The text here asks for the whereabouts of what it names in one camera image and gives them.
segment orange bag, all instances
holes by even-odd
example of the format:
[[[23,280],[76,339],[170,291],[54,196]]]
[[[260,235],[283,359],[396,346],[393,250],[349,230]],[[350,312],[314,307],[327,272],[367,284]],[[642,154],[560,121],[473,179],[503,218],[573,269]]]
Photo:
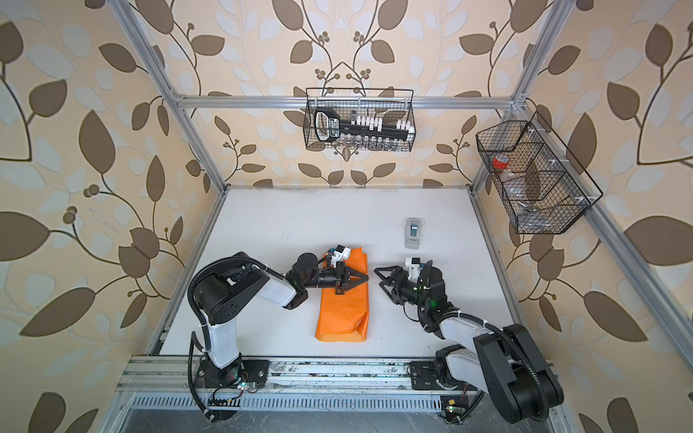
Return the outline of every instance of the orange bag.
[[[361,248],[352,249],[346,265],[367,274],[368,255]],[[315,338],[321,342],[364,342],[368,318],[368,283],[344,294],[335,294],[334,288],[323,289]]]

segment white table surface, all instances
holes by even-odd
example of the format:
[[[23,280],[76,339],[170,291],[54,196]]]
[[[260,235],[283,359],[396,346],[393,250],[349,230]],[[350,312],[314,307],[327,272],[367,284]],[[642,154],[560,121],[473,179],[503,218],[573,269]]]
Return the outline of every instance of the white table surface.
[[[423,221],[421,247],[404,248],[407,218]],[[370,322],[365,342],[324,343],[315,338],[320,289],[285,310],[252,299],[237,316],[243,355],[380,357],[433,356],[452,344],[408,320],[383,293],[373,268],[404,266],[407,257],[433,260],[448,299],[496,326],[513,323],[467,190],[463,189],[232,189],[198,268],[244,251],[278,272],[304,252],[321,256],[338,244],[368,254]],[[416,308],[407,313],[415,317]],[[186,355],[200,324],[183,299],[161,355]]]

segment leaf pattern wallpaper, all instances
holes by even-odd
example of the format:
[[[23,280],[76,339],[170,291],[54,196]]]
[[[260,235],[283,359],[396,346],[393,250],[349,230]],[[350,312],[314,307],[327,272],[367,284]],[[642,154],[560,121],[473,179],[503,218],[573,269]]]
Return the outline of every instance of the leaf pattern wallpaper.
[[[692,21],[685,1],[578,1],[528,98],[689,316]],[[669,431],[688,431],[693,378],[589,224],[519,236],[491,184],[480,197],[575,424],[585,433],[650,432],[666,420]]]
[[[361,92],[389,86],[413,89],[418,96],[509,96],[552,5],[547,0],[130,3],[180,94],[235,96],[290,96],[294,87]]]
[[[7,431],[96,427],[217,197],[103,6],[0,3]]]

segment metal beam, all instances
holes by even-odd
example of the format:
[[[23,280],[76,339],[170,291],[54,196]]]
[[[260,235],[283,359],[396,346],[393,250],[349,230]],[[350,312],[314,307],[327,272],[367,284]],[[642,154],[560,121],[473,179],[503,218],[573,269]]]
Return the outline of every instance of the metal beam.
[[[194,149],[195,155],[200,160],[202,167],[206,170],[211,180],[211,184],[218,191],[224,191],[226,189],[226,182],[221,173],[214,164],[207,148],[200,138],[198,131],[193,125],[193,120],[188,116],[183,107],[179,107],[174,99],[175,92],[173,91],[173,86],[168,80],[168,76],[164,71],[159,58],[157,57],[154,49],[149,45],[147,37],[142,32],[137,20],[134,16],[132,8],[127,0],[108,0],[108,4],[113,11],[118,24],[123,28],[123,32],[130,40],[130,43],[134,47],[137,55],[139,55],[145,69],[152,78],[154,85],[157,87],[157,91],[161,94],[164,102],[168,106],[169,112],[173,115],[176,123],[181,127],[183,133],[188,139],[191,147]]]
[[[539,74],[544,60],[548,57],[551,47],[565,26],[574,6],[575,0],[554,0],[546,25],[544,25],[544,29],[527,59],[525,69],[513,92],[512,100],[521,103],[529,95],[529,89],[532,87],[534,79]]]
[[[514,111],[520,120],[528,121],[532,118],[532,113],[527,107],[519,107]],[[545,131],[538,131],[557,155],[565,154],[565,148],[562,145],[556,144],[556,141]],[[584,191],[591,191],[570,164],[564,167]],[[652,317],[668,336],[683,362],[693,372],[693,321],[686,315],[652,267],[635,249],[623,229],[606,210],[603,202],[595,203],[585,213],[585,217],[645,303]]]
[[[339,97],[354,100],[356,97]],[[402,98],[378,98],[378,100]],[[181,108],[305,108],[306,98],[296,96],[179,96],[175,98]],[[510,98],[439,98],[417,96],[412,101],[414,109],[509,109]]]

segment black wire basket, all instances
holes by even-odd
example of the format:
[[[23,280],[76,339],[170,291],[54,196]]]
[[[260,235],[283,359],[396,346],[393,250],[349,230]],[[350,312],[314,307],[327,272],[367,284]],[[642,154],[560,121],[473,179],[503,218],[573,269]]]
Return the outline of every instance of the black wire basket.
[[[416,137],[413,90],[306,89],[306,148],[411,152]]]
[[[551,150],[540,133],[547,123],[537,123],[536,116],[478,132],[477,147],[516,233],[561,234],[604,193],[560,137],[567,156]],[[567,164],[585,174],[598,193],[585,191]]]

